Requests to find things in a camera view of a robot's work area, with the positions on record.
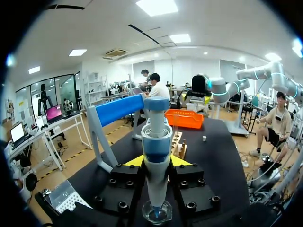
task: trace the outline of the shorts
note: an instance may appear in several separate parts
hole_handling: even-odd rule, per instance
[[[286,142],[286,140],[280,141],[280,136],[276,134],[276,132],[273,129],[268,129],[268,137],[265,137],[267,142],[270,142],[272,145],[274,145],[276,148],[281,145],[281,143]]]

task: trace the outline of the pink screen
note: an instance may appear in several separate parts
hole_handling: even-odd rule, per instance
[[[47,119],[53,119],[54,117],[58,117],[62,115],[60,105],[54,106],[46,110]]]

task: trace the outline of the test tube rack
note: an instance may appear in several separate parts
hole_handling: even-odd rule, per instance
[[[171,143],[171,154],[181,159],[184,159],[187,149],[187,144],[185,144],[186,143],[185,140],[181,142],[182,141],[181,136],[182,136],[182,132],[180,131],[174,133],[174,137]]]

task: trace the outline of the box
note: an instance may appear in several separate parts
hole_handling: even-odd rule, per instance
[[[3,120],[2,121],[2,126],[4,127],[5,129],[5,133],[6,133],[6,141],[10,141],[11,140],[11,134],[10,134],[10,130],[13,128],[13,123],[12,123],[12,120]]]

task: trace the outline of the sneaker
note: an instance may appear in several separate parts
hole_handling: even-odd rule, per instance
[[[257,150],[252,150],[250,152],[248,152],[250,156],[255,156],[255,157],[260,157],[261,152],[258,153]]]

